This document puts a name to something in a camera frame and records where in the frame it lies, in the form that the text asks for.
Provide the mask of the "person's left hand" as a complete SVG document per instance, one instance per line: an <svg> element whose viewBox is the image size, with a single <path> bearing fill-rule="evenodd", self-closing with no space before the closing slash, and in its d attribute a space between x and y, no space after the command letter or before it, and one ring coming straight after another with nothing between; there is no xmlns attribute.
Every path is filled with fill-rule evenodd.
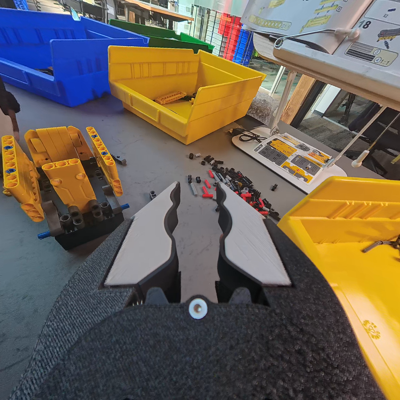
<svg viewBox="0 0 400 400"><path fill-rule="evenodd" d="M10 109L10 108L8 109L8 116L10 117L11 122L12 122L13 136L16 139L16 141L19 142L19 139L20 139L19 126L17 123L16 114L13 109Z"/></svg>

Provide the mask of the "wooden post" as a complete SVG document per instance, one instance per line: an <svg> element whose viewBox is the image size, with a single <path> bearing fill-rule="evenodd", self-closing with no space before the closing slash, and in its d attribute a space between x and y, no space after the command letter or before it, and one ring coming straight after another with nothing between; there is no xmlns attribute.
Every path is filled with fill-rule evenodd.
<svg viewBox="0 0 400 400"><path fill-rule="evenodd" d="M286 124L291 124L300 111L302 104L307 99L316 79L303 74L293 91L293 94L283 110L280 120Z"/></svg>

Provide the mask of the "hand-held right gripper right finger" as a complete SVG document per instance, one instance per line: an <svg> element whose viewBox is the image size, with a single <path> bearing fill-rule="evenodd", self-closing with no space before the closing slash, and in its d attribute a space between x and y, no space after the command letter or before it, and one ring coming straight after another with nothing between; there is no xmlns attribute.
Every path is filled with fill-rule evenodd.
<svg viewBox="0 0 400 400"><path fill-rule="evenodd" d="M267 228L267 219L224 184L217 184L221 229L216 281L217 299L229 302L245 288L259 302L264 288L291 287L291 279Z"/></svg>

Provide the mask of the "pile of mixed lego parts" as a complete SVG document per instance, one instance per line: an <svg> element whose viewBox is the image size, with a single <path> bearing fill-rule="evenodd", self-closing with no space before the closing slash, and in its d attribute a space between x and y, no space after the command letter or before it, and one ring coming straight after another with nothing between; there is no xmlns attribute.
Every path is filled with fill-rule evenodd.
<svg viewBox="0 0 400 400"><path fill-rule="evenodd" d="M371 251L374 248L379 247L379 246L389 246L389 247L391 247L391 248L393 248L393 249L395 249L396 251L399 252L400 251L400 235L398 235L397 238L394 239L394 240L379 240L379 241L376 241L376 242L370 244L369 246L363 248L361 250L361 252L365 254L365 253L367 253L367 252L369 252L369 251ZM395 257L395 256L387 254L387 253L385 253L384 255L380 256L380 261L386 261L387 262L389 260L396 261L396 262L400 261L399 256Z"/></svg>

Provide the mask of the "lego sticker sheet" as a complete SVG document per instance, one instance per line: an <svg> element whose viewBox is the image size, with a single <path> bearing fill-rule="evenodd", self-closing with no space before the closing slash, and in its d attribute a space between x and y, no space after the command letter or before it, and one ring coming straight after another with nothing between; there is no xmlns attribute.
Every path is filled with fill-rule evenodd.
<svg viewBox="0 0 400 400"><path fill-rule="evenodd" d="M271 136L255 147L254 152L306 185L311 184L332 158L288 133Z"/></svg>

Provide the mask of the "yellow black lego model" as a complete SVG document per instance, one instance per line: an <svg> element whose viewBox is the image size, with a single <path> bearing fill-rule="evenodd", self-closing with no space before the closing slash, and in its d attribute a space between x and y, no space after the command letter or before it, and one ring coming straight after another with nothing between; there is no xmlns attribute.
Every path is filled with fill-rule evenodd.
<svg viewBox="0 0 400 400"><path fill-rule="evenodd" d="M89 144L74 126L29 130L32 160L11 134L1 137L3 188L33 222L47 221L38 238L53 237L71 250L112 233L124 221L123 187L116 162L96 129Z"/></svg>

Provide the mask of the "blue plastic bin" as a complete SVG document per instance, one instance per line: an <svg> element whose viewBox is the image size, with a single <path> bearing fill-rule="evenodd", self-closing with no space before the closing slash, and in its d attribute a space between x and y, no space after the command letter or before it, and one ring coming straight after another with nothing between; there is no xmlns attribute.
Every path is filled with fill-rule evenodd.
<svg viewBox="0 0 400 400"><path fill-rule="evenodd" d="M0 10L5 83L69 107L110 93L108 47L148 47L149 38L86 17Z"/></svg>

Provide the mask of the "stack of red crates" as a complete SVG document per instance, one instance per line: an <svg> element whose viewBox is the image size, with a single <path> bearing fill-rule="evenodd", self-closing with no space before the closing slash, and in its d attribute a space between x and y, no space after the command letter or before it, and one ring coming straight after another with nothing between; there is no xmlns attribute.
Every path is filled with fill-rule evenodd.
<svg viewBox="0 0 400 400"><path fill-rule="evenodd" d="M218 27L218 33L222 35L219 57L233 61L241 29L240 17L222 13Z"/></svg>

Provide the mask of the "clear bubble wrap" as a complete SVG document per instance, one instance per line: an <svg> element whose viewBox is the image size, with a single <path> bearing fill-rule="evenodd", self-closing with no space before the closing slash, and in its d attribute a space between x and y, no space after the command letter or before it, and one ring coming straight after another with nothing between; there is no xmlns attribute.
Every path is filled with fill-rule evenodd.
<svg viewBox="0 0 400 400"><path fill-rule="evenodd" d="M257 119L265 125L269 125L278 105L279 100L273 98L266 92L258 91L246 115Z"/></svg>

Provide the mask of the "green plastic bin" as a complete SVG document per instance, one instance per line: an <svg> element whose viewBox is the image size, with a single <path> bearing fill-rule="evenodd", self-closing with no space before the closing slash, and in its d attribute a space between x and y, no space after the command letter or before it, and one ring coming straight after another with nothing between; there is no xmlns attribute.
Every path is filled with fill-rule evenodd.
<svg viewBox="0 0 400 400"><path fill-rule="evenodd" d="M213 52L213 45L185 33L176 34L173 30L166 28L147 26L116 19L110 19L109 23L112 26L148 37L149 47L193 49L195 54L198 53L199 50L208 53Z"/></svg>

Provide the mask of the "black office chair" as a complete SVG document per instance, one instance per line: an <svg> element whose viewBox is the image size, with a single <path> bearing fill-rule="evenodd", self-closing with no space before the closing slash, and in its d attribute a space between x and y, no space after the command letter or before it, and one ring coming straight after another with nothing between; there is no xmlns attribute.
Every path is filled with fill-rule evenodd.
<svg viewBox="0 0 400 400"><path fill-rule="evenodd" d="M378 103L360 96L354 97L353 105L360 106L360 109L356 112L356 117L348 124L348 129L350 132L358 134L382 107ZM385 108L357 139L358 142L367 144L367 150L369 151L363 160L362 166L382 177L387 175L387 169L379 162L376 156L377 153L383 153L391 157L399 155L399 128L399 111L389 107Z"/></svg>

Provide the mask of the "yellow plastic bin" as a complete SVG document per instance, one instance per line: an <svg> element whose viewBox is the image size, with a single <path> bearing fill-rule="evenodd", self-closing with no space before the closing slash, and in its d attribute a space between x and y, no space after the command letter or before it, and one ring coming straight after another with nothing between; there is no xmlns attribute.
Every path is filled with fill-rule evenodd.
<svg viewBox="0 0 400 400"><path fill-rule="evenodd" d="M111 94L128 111L183 144L190 144L244 117L266 74L206 51L108 47ZM197 92L194 103L166 105L156 97Z"/></svg>
<svg viewBox="0 0 400 400"><path fill-rule="evenodd" d="M387 399L400 397L400 264L380 261L400 234L400 183L330 177L278 226L320 270L341 302L366 362Z"/></svg>

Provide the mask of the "pile of small lego pins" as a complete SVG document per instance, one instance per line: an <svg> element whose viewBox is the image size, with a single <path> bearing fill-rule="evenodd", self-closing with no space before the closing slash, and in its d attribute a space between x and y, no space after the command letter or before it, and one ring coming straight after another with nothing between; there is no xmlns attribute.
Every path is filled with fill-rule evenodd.
<svg viewBox="0 0 400 400"><path fill-rule="evenodd" d="M214 182L211 184L207 178L202 179L199 176L193 177L189 174L187 181L194 196L197 196L197 192L193 180L198 184L202 184L202 197L212 198L213 201L216 201L216 193L211 193L210 191L213 189L216 192L217 183L220 183L239 195L264 217L272 218L276 222L280 221L280 215L272 207L272 204L266 198L262 198L262 193L254 187L252 180L241 171L224 167L222 160L216 160L211 155L204 157L200 163L203 166L207 166L209 178L214 179Z"/></svg>

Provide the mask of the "orange lego frame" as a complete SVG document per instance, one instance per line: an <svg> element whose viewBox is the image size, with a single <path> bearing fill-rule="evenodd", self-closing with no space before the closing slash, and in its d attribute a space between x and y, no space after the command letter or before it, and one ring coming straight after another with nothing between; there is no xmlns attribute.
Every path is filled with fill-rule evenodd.
<svg viewBox="0 0 400 400"><path fill-rule="evenodd" d="M160 104L160 105L166 105L169 103L172 103L174 101L180 100L184 98L187 95L186 92L181 92L181 91L176 91L172 93L168 93L159 97L156 97L154 99L154 102Z"/></svg>

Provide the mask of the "lego instruction booklet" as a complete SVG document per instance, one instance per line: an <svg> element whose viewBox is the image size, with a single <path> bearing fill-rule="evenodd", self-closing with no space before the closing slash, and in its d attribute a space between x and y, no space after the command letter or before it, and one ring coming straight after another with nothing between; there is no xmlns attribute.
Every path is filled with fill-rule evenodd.
<svg viewBox="0 0 400 400"><path fill-rule="evenodd" d="M242 22L276 38L278 47L294 41L387 69L399 62L399 1L248 1Z"/></svg>

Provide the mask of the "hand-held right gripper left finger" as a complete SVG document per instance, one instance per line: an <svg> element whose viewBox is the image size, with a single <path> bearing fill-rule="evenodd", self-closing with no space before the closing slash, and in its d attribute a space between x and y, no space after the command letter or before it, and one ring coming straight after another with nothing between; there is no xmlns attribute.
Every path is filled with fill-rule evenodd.
<svg viewBox="0 0 400 400"><path fill-rule="evenodd" d="M105 276L105 287L131 287L144 301L153 287L181 302L181 273L173 232L181 187L174 182L130 219Z"/></svg>

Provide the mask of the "stack of blue crates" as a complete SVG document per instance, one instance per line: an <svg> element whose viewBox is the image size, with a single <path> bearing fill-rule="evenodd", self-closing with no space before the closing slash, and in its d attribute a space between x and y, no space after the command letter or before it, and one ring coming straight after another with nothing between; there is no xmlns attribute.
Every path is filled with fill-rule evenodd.
<svg viewBox="0 0 400 400"><path fill-rule="evenodd" d="M241 29L232 61L243 66L249 66L253 52L253 32Z"/></svg>

